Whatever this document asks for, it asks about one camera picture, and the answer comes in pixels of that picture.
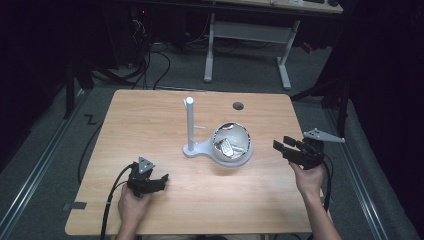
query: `metal frame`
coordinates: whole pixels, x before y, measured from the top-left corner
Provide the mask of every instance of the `metal frame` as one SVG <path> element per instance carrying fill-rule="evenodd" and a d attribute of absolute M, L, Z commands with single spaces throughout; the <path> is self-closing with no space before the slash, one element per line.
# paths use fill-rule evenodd
<path fill-rule="evenodd" d="M 211 14 L 209 28 L 209 46 L 205 65 L 205 82 L 212 81 L 213 74 L 213 43 L 215 37 L 234 38 L 251 41 L 271 42 L 284 44 L 285 48 L 281 57 L 277 57 L 276 62 L 280 71 L 283 88 L 291 89 L 290 79 L 287 74 L 286 60 L 296 37 L 300 21 L 295 20 L 291 28 L 271 27 L 254 24 L 243 24 L 234 22 L 215 21 L 215 13 Z"/>

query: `finger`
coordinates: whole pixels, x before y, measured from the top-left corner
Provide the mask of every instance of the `finger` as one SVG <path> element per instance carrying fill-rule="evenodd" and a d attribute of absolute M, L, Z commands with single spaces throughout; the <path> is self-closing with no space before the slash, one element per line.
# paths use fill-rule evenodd
<path fill-rule="evenodd" d="M 289 161 L 289 165 L 293 169 L 294 172 L 299 172 L 300 170 L 302 170 L 302 168 L 299 165 L 297 165 L 296 163 L 292 163 L 292 162 Z"/>

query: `vertical rod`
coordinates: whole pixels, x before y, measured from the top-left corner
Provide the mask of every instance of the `vertical rod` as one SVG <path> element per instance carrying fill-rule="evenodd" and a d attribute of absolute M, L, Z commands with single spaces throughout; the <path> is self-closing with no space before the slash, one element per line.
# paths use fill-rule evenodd
<path fill-rule="evenodd" d="M 185 100 L 187 109 L 187 137 L 188 137 L 188 150 L 194 150 L 194 117 L 193 117 L 193 103 L 192 97 L 188 97 Z"/>

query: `aluminum rail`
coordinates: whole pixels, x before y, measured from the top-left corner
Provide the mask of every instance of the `aluminum rail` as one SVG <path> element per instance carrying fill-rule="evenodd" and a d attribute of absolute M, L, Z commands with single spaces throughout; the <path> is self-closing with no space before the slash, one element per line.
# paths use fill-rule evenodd
<path fill-rule="evenodd" d="M 324 109 L 324 113 L 327 119 L 330 122 L 331 127 L 334 132 L 337 132 L 336 128 L 336 116 L 331 109 Z M 375 239 L 378 240 L 386 240 L 389 239 L 384 229 L 384 225 L 380 220 L 377 209 L 373 200 L 371 199 L 367 188 L 365 187 L 364 182 L 359 174 L 358 169 L 356 168 L 355 161 L 353 160 L 352 154 L 349 151 L 349 148 L 344 143 L 339 143 L 340 150 L 344 155 L 344 160 L 347 168 L 347 172 L 349 173 L 349 177 L 352 181 L 353 188 L 358 197 L 359 203 L 364 211 L 365 218 L 368 221 L 370 226 L 370 230 L 374 235 Z"/>
<path fill-rule="evenodd" d="M 9 210 L 0 222 L 0 240 L 9 238 L 9 235 L 12 233 L 15 224 L 18 222 L 20 216 L 28 205 L 28 202 L 31 200 L 32 195 L 43 179 L 44 174 L 47 172 L 47 169 L 53 161 L 55 150 L 65 135 L 65 132 L 68 129 L 69 124 L 72 122 L 75 113 L 82 105 L 82 103 L 87 99 L 87 96 L 88 93 L 85 93 L 83 90 L 78 92 L 74 111 L 68 119 L 62 120 L 31 174 L 27 178 L 25 184 L 22 186 L 15 200 L 9 207 Z"/>

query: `hand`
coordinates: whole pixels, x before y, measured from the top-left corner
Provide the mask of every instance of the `hand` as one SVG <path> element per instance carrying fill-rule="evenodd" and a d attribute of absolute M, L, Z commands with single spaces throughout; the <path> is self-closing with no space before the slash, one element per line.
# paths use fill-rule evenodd
<path fill-rule="evenodd" d="M 134 196 L 126 184 L 122 186 L 121 199 L 118 202 L 119 215 L 122 220 L 118 240 L 134 239 L 137 227 L 147 212 L 152 195 L 150 193 L 139 198 Z"/>
<path fill-rule="evenodd" d="M 127 184 L 122 186 L 121 199 L 118 202 L 119 215 L 122 222 L 139 223 L 147 211 L 147 205 L 153 194 L 145 194 L 139 198 L 134 196 Z"/>
<path fill-rule="evenodd" d="M 324 169 L 317 166 L 303 170 L 299 165 L 289 162 L 296 175 L 296 185 L 303 197 L 320 197 L 320 189 L 324 178 Z"/>

